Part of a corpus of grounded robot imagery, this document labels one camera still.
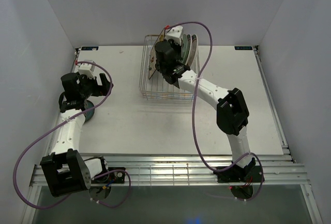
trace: white table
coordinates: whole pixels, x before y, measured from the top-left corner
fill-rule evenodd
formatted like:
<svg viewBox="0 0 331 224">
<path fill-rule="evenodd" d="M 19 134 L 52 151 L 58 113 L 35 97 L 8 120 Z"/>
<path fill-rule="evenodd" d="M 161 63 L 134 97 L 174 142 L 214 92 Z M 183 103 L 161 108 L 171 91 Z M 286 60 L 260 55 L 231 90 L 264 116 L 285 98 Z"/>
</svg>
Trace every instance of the white table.
<svg viewBox="0 0 331 224">
<path fill-rule="evenodd" d="M 114 83 L 111 96 L 83 126 L 80 153 L 197 154 L 191 127 L 192 104 L 151 102 L 141 95 L 142 50 L 142 46 L 115 46 L 80 52 L 78 60 L 94 60 L 109 71 Z M 199 47 L 201 67 L 208 50 L 208 46 Z M 250 112 L 248 140 L 252 152 L 283 154 L 253 51 L 213 47 L 203 78 L 228 89 L 242 90 Z M 101 97 L 90 100 L 97 104 Z M 203 154 L 231 155 L 228 139 L 216 125 L 215 110 L 201 100 L 197 102 L 196 127 Z"/>
</svg>

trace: gray wall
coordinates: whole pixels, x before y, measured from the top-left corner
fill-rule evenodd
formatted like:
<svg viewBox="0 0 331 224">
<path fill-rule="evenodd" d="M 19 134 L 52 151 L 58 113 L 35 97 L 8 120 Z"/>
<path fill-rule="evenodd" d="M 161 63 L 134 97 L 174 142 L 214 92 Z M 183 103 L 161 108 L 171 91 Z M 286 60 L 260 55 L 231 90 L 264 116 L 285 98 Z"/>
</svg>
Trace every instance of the gray wall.
<svg viewBox="0 0 331 224">
<path fill-rule="evenodd" d="M 12 186 L 14 163 L 54 125 L 60 76 L 69 70 L 73 53 L 47 0 L 0 0 L 0 223 L 19 223 L 24 203 Z M 47 140 L 42 142 L 19 167 L 24 195 Z"/>
<path fill-rule="evenodd" d="M 331 223 L 331 0 L 284 0 L 261 59 L 290 150 Z"/>
<path fill-rule="evenodd" d="M 259 44 L 283 0 L 49 0 L 72 45 L 142 44 L 166 25 L 198 20 L 214 44 Z M 188 27 L 199 42 L 205 30 Z"/>
</svg>

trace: rack wire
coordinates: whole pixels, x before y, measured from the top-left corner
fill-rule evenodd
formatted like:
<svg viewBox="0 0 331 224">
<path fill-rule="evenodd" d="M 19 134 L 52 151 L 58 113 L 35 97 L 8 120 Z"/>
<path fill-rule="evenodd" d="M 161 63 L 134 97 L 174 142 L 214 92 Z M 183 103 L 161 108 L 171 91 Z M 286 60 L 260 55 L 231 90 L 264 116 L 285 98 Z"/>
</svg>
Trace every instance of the rack wire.
<svg viewBox="0 0 331 224">
<path fill-rule="evenodd" d="M 140 92 L 147 100 L 192 102 L 193 93 L 170 85 L 158 71 L 155 71 L 152 78 L 148 79 L 151 49 L 158 37 L 159 35 L 145 36 L 139 80 Z M 191 65 L 191 70 L 197 74 L 200 71 L 199 52 Z"/>
</svg>

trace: dish rack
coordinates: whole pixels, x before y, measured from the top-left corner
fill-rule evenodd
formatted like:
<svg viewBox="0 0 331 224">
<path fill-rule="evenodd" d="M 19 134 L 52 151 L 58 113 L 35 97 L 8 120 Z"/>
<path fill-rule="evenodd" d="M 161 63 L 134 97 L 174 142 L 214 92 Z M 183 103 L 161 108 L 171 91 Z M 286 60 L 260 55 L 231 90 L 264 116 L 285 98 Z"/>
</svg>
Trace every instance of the dish rack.
<svg viewBox="0 0 331 224">
<path fill-rule="evenodd" d="M 193 93 L 170 85 L 163 79 L 163 76 L 158 71 L 155 71 L 150 80 L 148 79 L 151 49 L 158 37 L 159 35 L 145 36 L 139 80 L 141 94 L 145 96 L 147 100 L 192 102 Z M 191 70 L 196 74 L 200 72 L 199 52 L 191 65 Z"/>
</svg>

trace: purple cable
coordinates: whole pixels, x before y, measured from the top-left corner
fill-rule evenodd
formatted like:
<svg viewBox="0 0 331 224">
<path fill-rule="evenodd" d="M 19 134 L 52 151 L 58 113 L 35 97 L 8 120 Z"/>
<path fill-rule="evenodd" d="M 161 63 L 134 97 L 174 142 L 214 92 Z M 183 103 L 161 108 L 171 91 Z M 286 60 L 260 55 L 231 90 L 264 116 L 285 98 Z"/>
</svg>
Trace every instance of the purple cable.
<svg viewBox="0 0 331 224">
<path fill-rule="evenodd" d="M 114 172 L 121 172 L 121 173 L 127 174 L 128 178 L 129 178 L 129 190 L 128 190 L 127 194 L 125 195 L 125 197 L 123 198 L 123 200 L 121 200 L 118 204 L 115 204 L 115 205 L 108 205 L 105 202 L 101 202 L 101 201 L 98 201 L 96 199 L 93 199 L 97 203 L 99 203 L 99 204 L 101 204 L 103 206 L 109 207 L 109 208 L 117 208 L 117 207 L 121 206 L 126 201 L 126 199 L 129 197 L 129 195 L 131 193 L 131 177 L 130 177 L 129 173 L 127 171 L 125 171 L 125 170 L 117 169 L 117 170 L 108 171 L 108 172 L 106 172 L 104 174 L 101 174 L 101 175 L 96 176 L 94 179 L 98 179 L 100 177 L 106 176 L 106 175 L 108 175 L 110 173 L 114 173 Z"/>
<path fill-rule="evenodd" d="M 107 94 L 105 95 L 105 97 L 103 98 L 103 100 L 99 103 L 99 104 L 96 104 L 95 106 L 93 106 L 92 108 L 89 108 L 89 109 L 86 109 L 78 114 L 75 114 L 73 116 L 71 116 L 70 118 L 68 118 L 68 121 L 69 120 L 72 120 L 74 118 L 76 118 L 77 116 L 81 115 L 81 114 L 84 114 L 84 113 L 87 113 L 88 111 L 90 110 L 93 110 L 97 107 L 99 107 L 101 104 L 104 103 L 104 101 L 106 101 L 106 99 L 109 97 L 111 91 L 112 91 L 112 88 L 113 88 L 113 80 L 112 80 L 112 77 L 110 76 L 110 74 L 108 73 L 108 71 L 106 71 L 106 69 L 104 69 L 103 67 L 101 67 L 100 65 L 97 65 L 95 63 L 92 63 L 92 62 L 88 62 L 88 61 L 80 61 L 80 62 L 76 62 L 76 64 L 90 64 L 90 65 L 94 65 L 98 68 L 100 68 L 101 70 L 103 70 L 109 77 L 110 79 L 110 88 L 109 88 L 109 91 L 107 92 Z M 48 132 L 46 132 L 45 134 L 43 134 L 42 136 L 40 136 L 38 139 L 36 139 L 34 142 L 32 142 L 22 153 L 21 155 L 19 156 L 19 158 L 17 159 L 16 163 L 15 163 L 15 166 L 14 166 L 14 171 L 13 171 L 13 175 L 12 175 L 12 182 L 13 182 L 13 185 L 14 185 L 14 189 L 17 193 L 17 195 L 19 196 L 19 198 L 21 198 L 21 200 L 27 204 L 28 206 L 30 207 L 33 207 L 33 208 L 36 208 L 38 210 L 47 210 L 49 208 L 52 208 L 52 207 L 55 207 L 57 205 L 59 205 L 60 203 L 62 203 L 64 200 L 66 200 L 70 195 L 67 195 L 65 197 L 63 197 L 61 200 L 59 200 L 58 202 L 52 204 L 52 205 L 49 205 L 49 206 L 37 206 L 37 205 L 34 205 L 33 203 L 29 202 L 23 195 L 22 193 L 20 192 L 20 189 L 18 188 L 18 185 L 17 185 L 17 169 L 19 167 L 19 164 L 23 158 L 23 156 L 27 153 L 27 151 L 32 147 L 34 146 L 35 144 L 37 144 L 40 140 L 42 140 L 43 138 L 45 138 L 47 135 L 51 134 L 52 132 L 54 132 L 55 130 L 59 129 L 60 127 L 62 127 L 64 124 L 66 124 L 67 121 L 64 121 L 60 124 L 58 124 L 56 127 L 54 127 L 53 129 L 49 130 Z"/>
<path fill-rule="evenodd" d="M 223 168 L 223 169 L 217 170 L 217 169 L 212 168 L 212 167 L 207 163 L 207 161 L 204 159 L 204 157 L 203 157 L 203 155 L 202 155 L 202 153 L 201 153 L 201 150 L 200 150 L 200 148 L 199 148 L 199 144 L 198 144 L 198 140 L 197 140 L 197 134 L 196 134 L 196 131 L 195 131 L 195 106 L 196 106 L 196 104 L 197 104 L 197 94 L 198 94 L 198 87 L 199 87 L 199 80 L 200 80 L 199 78 L 201 77 L 201 74 L 202 74 L 203 70 L 205 69 L 205 67 L 207 66 L 207 64 L 208 64 L 208 62 L 209 62 L 210 56 L 212 55 L 212 50 L 213 50 L 213 38 L 212 38 L 212 34 L 211 34 L 209 28 L 208 28 L 205 24 L 203 24 L 202 22 L 199 22 L 199 21 L 187 21 L 187 22 L 182 22 L 182 23 L 179 23 L 179 24 L 176 24 L 176 25 L 173 25 L 173 26 L 166 27 L 166 29 L 172 29 L 172 28 L 174 28 L 174 27 L 176 27 L 176 26 L 185 25 L 185 24 L 198 24 L 198 25 L 203 26 L 203 27 L 207 30 L 207 32 L 208 32 L 208 35 L 209 35 L 209 43 L 210 43 L 210 49 L 209 49 L 209 54 L 208 54 L 207 60 L 206 60 L 206 62 L 203 64 L 203 66 L 202 66 L 200 72 L 198 73 L 198 76 L 197 76 L 197 82 L 196 82 L 196 84 L 195 84 L 195 88 L 194 88 L 193 106 L 192 106 L 192 131 L 193 131 L 193 138 L 194 138 L 195 147 L 196 147 L 196 149 L 197 149 L 197 151 L 198 151 L 198 154 L 199 154 L 199 156 L 200 156 L 202 162 L 205 164 L 205 166 L 206 166 L 208 169 L 210 169 L 210 170 L 212 170 L 213 172 L 216 172 L 216 173 L 224 172 L 224 171 L 226 171 L 226 170 L 228 170 L 228 169 L 234 167 L 234 165 L 236 165 L 236 164 L 237 164 L 240 160 L 242 160 L 244 157 L 246 157 L 246 156 L 252 154 L 252 155 L 257 159 L 257 161 L 259 162 L 259 165 L 260 165 L 260 167 L 261 167 L 261 172 L 262 172 L 262 179 L 261 179 L 260 187 L 259 187 L 257 193 L 256 193 L 253 197 L 251 197 L 250 199 L 248 199 L 248 200 L 252 200 L 252 199 L 254 199 L 254 198 L 260 193 L 260 191 L 261 191 L 261 189 L 262 189 L 262 184 L 263 184 L 263 168 L 262 168 L 262 164 L 261 164 L 261 162 L 260 162 L 260 160 L 259 160 L 259 158 L 257 157 L 256 154 L 254 154 L 254 153 L 245 153 L 245 154 L 243 154 L 242 156 L 240 156 L 236 161 L 234 161 L 231 165 L 229 165 L 229 166 L 227 166 L 227 167 L 225 167 L 225 168 Z"/>
</svg>

